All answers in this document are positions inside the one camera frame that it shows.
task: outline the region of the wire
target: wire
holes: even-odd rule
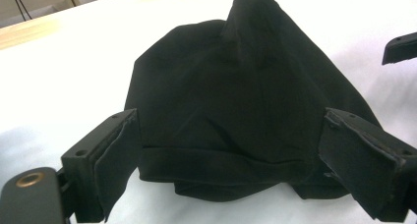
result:
[[[21,5],[22,5],[22,7],[25,9],[25,12],[27,13],[27,15],[29,16],[29,18],[31,19],[31,16],[30,16],[30,14],[29,14],[29,12],[28,12],[27,8],[25,7],[25,4],[22,2],[22,0],[19,0],[20,4],[19,4],[18,0],[15,0],[15,2],[16,2],[16,4],[18,5],[19,11],[21,12],[21,15],[22,15],[22,18],[24,18],[24,20],[26,21],[25,15],[24,15],[24,13],[22,12],[22,9],[21,9],[20,4],[21,4]]]

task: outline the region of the black cable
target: black cable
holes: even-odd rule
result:
[[[16,2],[16,5],[18,5],[19,11],[21,12],[21,15],[22,15],[22,18],[24,18],[24,21],[25,21],[26,19],[25,19],[24,13],[22,12],[21,6],[18,3],[18,0],[15,0],[15,2]]]
[[[24,7],[24,9],[25,9],[25,12],[27,13],[27,15],[29,16],[29,18],[31,19],[31,16],[30,16],[30,14],[29,14],[29,12],[28,12],[28,10],[26,9],[26,7],[25,7],[25,4],[22,2],[22,0],[19,0],[20,2],[21,2],[21,4],[22,4],[22,7]]]

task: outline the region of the black cloth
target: black cloth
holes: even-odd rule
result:
[[[228,201],[278,183],[347,194],[318,156],[325,108],[378,125],[370,107],[273,0],[234,0],[227,21],[175,28],[136,62],[142,180]]]

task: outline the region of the black garment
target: black garment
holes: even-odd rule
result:
[[[318,156],[326,107],[378,125],[359,92],[273,0],[234,0],[227,21],[175,28],[135,63],[141,179],[227,201],[281,182],[347,191]]]

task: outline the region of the white table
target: white table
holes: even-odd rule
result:
[[[172,28],[226,19],[233,0],[100,0],[0,29],[0,187],[62,155],[123,110],[134,61]],[[417,145],[417,59],[382,66],[417,31],[417,0],[275,0],[367,99]],[[415,223],[409,213],[405,223]],[[108,223],[379,223],[351,196],[303,200],[280,184],[226,203],[174,194],[135,172]]]

